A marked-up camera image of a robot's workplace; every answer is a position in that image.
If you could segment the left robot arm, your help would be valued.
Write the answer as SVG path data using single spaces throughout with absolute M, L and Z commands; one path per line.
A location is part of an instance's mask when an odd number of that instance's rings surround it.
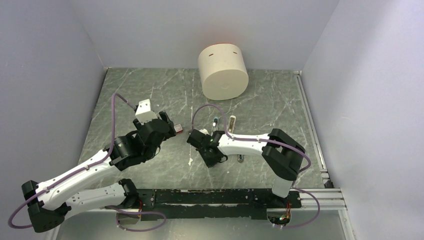
M 144 123 L 134 119 L 133 124 L 135 130 L 117 136 L 112 144 L 71 170 L 44 182 L 30 180 L 21 186 L 36 233 L 47 232 L 92 209 L 132 208 L 140 202 L 135 184 L 127 178 L 106 187 L 85 189 L 109 175 L 153 159 L 161 143 L 176 135 L 174 123 L 165 111 Z

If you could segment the red white staple box sleeve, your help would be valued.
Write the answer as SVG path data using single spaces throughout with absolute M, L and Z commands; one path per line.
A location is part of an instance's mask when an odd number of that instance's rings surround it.
M 176 134 L 181 134 L 184 131 L 181 124 L 174 125 L 174 130 L 175 130 Z

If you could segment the long white stapler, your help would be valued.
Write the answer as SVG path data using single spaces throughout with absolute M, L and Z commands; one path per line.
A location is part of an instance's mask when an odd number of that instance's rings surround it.
M 235 124 L 236 124 L 236 120 L 237 120 L 237 117 L 236 117 L 235 115 L 231 115 L 231 116 L 229 117 L 229 122 L 228 122 L 228 132 L 229 132 L 230 134 L 232 134 L 232 133 L 234 132 Z

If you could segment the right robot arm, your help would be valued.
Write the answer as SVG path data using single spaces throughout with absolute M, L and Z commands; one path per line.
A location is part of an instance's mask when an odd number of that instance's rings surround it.
M 289 200 L 289 192 L 307 159 L 305 148 L 282 131 L 258 135 L 230 134 L 217 130 L 209 135 L 194 129 L 187 143 L 195 148 L 208 168 L 222 163 L 231 155 L 259 156 L 276 175 L 271 188 L 270 202 L 282 207 Z

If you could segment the blue white stapler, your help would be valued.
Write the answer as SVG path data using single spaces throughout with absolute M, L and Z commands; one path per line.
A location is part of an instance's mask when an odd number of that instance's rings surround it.
M 219 130 L 219 117 L 215 116 L 212 122 L 212 128 L 211 132 L 214 133 L 215 131 Z

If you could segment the small beige stapler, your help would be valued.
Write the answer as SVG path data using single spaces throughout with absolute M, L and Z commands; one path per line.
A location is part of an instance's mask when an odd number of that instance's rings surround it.
M 237 155 L 237 162 L 238 163 L 243 163 L 244 162 L 244 156 L 242 154 L 238 154 Z

